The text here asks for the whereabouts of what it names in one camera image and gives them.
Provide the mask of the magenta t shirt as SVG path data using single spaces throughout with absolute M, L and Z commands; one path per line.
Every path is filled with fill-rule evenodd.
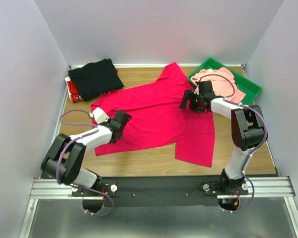
M 102 96 L 91 104 L 113 117 L 119 110 L 131 115 L 116 143 L 95 148 L 97 156 L 160 147 L 174 143 L 175 158 L 211 167 L 215 126 L 211 113 L 180 109 L 191 86 L 177 63 L 167 65 L 154 83 Z

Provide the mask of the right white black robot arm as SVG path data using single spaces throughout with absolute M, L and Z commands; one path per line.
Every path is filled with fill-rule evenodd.
M 198 92 L 188 89 L 184 91 L 179 108 L 189 108 L 199 113 L 217 113 L 230 119 L 234 149 L 218 183 L 222 193 L 230 194 L 242 186 L 251 157 L 268 138 L 267 127 L 258 105 L 247 106 L 217 96 L 211 81 L 198 82 L 197 88 Z

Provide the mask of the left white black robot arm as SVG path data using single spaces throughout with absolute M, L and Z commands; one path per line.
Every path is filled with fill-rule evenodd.
M 75 135 L 57 135 L 41 163 L 41 170 L 54 177 L 58 184 L 75 184 L 83 187 L 90 196 L 101 190 L 101 177 L 82 168 L 85 153 L 101 145 L 116 143 L 123 136 L 123 131 L 132 116 L 118 110 L 113 118 L 97 107 L 87 114 L 96 124 L 93 129 Z

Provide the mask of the salmon pink t shirt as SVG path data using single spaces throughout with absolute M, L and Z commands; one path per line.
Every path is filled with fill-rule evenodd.
M 240 103 L 245 97 L 245 93 L 237 88 L 234 75 L 224 67 L 214 71 L 202 69 L 190 79 L 195 86 L 200 81 L 211 81 L 213 90 L 217 96 L 226 96 L 230 101 L 235 103 Z

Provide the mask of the black folded t shirt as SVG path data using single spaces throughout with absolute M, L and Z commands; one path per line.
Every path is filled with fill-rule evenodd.
M 84 101 L 124 87 L 111 59 L 91 62 L 81 68 L 69 70 L 68 76 Z

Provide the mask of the green plastic bin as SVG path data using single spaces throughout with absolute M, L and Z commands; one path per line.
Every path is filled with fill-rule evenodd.
M 244 74 L 242 73 L 241 66 L 239 66 L 241 70 L 235 70 L 230 68 L 228 65 L 222 64 L 214 58 L 208 58 L 201 65 L 199 65 L 191 74 L 189 74 L 187 80 L 193 88 L 196 88 L 196 86 L 190 79 L 194 74 L 198 73 L 202 69 L 212 69 L 214 71 L 222 67 L 227 68 L 234 75 L 235 84 L 237 88 L 241 92 L 245 93 L 245 97 L 243 98 L 242 103 L 246 105 L 253 103 L 256 97 L 262 92 L 262 88 L 244 76 Z

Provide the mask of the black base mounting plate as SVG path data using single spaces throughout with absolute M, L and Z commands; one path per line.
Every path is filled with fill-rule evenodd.
M 84 208 L 92 210 L 101 206 L 220 205 L 235 211 L 240 196 L 249 194 L 248 188 L 243 178 L 228 181 L 222 176 L 103 177 L 96 190 L 105 193 L 108 198 L 81 186 L 72 195 L 82 197 Z

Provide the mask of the aluminium frame rail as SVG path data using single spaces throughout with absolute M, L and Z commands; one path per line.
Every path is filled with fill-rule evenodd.
M 252 177 L 246 181 L 240 190 L 240 198 L 255 197 L 294 197 L 289 177 Z M 77 188 L 69 185 L 57 184 L 55 179 L 34 180 L 30 192 L 30 199 L 100 199 L 99 195 L 85 195 Z

